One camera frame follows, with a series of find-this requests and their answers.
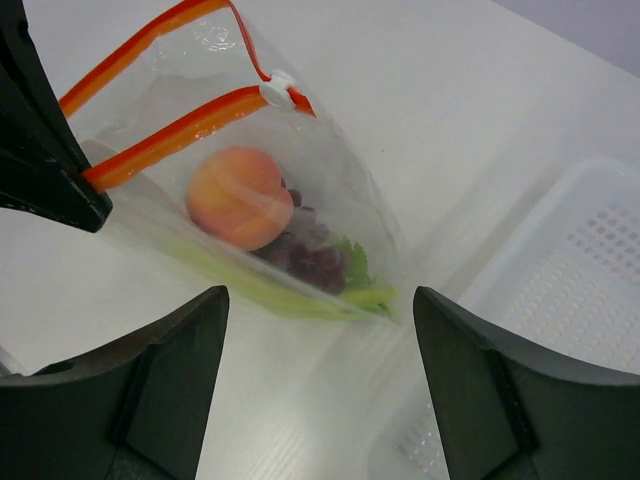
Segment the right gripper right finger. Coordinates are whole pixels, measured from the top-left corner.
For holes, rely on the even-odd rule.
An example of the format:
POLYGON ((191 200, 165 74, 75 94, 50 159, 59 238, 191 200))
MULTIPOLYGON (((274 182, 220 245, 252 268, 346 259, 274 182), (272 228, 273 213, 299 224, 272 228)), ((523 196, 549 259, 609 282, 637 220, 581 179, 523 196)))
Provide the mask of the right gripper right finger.
POLYGON ((413 316, 452 479, 636 479, 639 377, 557 353, 420 287, 413 316))

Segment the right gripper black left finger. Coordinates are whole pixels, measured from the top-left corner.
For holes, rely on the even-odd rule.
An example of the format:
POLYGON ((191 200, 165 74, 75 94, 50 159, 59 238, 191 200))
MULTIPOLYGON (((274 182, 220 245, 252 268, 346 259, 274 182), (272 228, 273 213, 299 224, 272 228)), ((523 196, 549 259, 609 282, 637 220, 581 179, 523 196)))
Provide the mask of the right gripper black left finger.
POLYGON ((229 306, 212 287, 99 348, 3 376, 2 478, 195 478, 229 306))

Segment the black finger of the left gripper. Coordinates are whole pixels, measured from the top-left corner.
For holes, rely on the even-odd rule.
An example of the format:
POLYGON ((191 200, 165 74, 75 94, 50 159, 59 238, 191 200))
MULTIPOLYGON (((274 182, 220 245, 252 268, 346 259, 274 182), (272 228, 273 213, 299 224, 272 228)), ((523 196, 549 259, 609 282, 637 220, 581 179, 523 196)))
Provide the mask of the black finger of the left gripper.
POLYGON ((1 206, 90 233, 112 211, 82 173, 89 162, 29 35, 21 1, 1 3, 1 206))

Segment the clear zip top bag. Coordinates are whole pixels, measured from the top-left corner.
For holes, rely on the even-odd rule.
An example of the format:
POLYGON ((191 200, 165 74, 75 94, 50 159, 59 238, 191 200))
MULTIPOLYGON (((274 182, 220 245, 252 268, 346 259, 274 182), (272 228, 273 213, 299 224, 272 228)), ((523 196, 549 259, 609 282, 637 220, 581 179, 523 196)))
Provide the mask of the clear zip top bag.
POLYGON ((402 242, 369 170, 233 3, 177 3, 60 106, 123 244, 285 317, 398 319, 402 242))

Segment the peach fruit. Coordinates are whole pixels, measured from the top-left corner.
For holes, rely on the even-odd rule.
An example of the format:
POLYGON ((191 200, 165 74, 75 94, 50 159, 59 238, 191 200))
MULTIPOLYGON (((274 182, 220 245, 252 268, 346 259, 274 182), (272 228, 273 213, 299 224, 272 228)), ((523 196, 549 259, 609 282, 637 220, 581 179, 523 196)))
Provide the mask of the peach fruit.
POLYGON ((200 164, 189 182, 185 205, 201 230, 244 251, 273 241, 294 210, 272 157, 240 146, 217 151, 200 164))

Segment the red grape bunch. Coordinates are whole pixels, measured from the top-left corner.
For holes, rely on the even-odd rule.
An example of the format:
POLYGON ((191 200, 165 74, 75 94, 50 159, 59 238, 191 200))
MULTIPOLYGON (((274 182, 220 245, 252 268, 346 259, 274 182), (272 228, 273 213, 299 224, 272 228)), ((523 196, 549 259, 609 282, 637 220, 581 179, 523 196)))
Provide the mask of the red grape bunch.
POLYGON ((329 227, 303 202, 300 191, 289 188, 284 178, 281 186, 291 197, 293 215, 273 241, 251 254, 326 294, 341 294, 347 286, 346 252, 330 239, 329 227))

